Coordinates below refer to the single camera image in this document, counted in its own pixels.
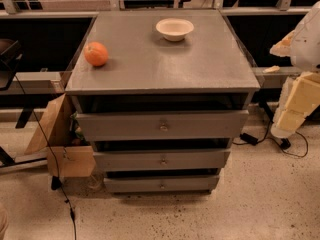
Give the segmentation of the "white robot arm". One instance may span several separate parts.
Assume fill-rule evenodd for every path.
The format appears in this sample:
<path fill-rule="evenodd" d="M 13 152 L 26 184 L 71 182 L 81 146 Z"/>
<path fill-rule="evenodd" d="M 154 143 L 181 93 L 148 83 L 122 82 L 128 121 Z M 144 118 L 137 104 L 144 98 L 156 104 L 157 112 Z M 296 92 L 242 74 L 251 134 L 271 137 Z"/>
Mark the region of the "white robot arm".
<path fill-rule="evenodd" d="M 285 81 L 271 126 L 273 136 L 288 138 L 320 105 L 320 2 L 272 46 L 270 53 L 289 57 L 291 64 L 302 70 L 295 80 Z"/>

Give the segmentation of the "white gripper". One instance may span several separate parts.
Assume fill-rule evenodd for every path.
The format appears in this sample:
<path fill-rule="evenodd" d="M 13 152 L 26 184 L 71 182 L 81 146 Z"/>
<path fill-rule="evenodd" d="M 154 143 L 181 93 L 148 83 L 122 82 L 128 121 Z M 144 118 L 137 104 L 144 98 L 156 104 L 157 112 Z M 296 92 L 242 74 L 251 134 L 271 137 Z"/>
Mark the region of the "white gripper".
<path fill-rule="evenodd" d="M 290 56 L 294 31 L 289 32 L 270 49 L 278 57 Z M 279 104 L 273 116 L 271 134 L 288 138 L 304 123 L 305 119 L 320 105 L 320 73 L 303 72 L 293 79 L 288 77 L 282 86 Z"/>

